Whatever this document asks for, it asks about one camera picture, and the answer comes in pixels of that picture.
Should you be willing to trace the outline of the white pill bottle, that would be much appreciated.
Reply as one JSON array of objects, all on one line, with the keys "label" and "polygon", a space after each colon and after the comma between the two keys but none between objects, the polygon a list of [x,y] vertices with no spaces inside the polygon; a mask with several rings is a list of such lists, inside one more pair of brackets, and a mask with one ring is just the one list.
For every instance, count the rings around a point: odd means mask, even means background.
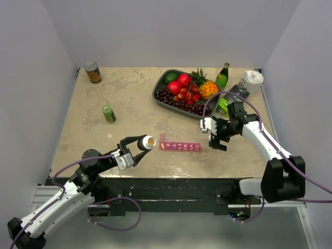
[{"label": "white pill bottle", "polygon": [[154,137],[150,135],[143,136],[137,142],[137,147],[139,150],[152,150],[157,144],[157,141]]}]

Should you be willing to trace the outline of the pink weekly pill organizer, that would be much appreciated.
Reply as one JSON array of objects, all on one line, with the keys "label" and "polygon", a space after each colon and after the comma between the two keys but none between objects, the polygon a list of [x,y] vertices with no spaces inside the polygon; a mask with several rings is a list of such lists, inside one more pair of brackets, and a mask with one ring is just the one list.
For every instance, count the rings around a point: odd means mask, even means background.
[{"label": "pink weekly pill organizer", "polygon": [[200,152],[201,144],[191,142],[168,141],[166,135],[164,133],[161,133],[159,136],[159,149],[162,151]]}]

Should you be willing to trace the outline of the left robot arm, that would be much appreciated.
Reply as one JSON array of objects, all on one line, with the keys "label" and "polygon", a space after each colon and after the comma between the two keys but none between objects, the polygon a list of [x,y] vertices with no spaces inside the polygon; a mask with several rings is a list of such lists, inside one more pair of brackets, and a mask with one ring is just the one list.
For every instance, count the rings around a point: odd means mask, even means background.
[{"label": "left robot arm", "polygon": [[48,201],[24,218],[13,218],[8,224],[11,248],[43,248],[45,235],[69,215],[93,203],[107,200],[108,188],[100,173],[111,168],[127,169],[138,165],[140,160],[156,146],[149,135],[130,136],[122,139],[116,149],[105,154],[95,149],[86,150],[82,159],[75,161],[52,178],[59,191]]}]

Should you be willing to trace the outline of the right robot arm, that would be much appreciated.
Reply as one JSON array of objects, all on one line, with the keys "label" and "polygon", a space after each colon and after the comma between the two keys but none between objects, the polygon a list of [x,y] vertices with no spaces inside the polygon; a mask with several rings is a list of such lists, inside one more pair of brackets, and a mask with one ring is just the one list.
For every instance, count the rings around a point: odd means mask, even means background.
[{"label": "right robot arm", "polygon": [[231,191],[235,203],[242,204],[250,196],[261,197],[269,203],[295,200],[304,197],[305,161],[284,150],[266,131],[258,114],[248,114],[243,103],[228,105],[227,120],[212,117],[201,119],[202,132],[209,132],[209,146],[226,151],[221,142],[229,142],[235,135],[241,135],[256,149],[264,163],[261,178],[244,178]]}]

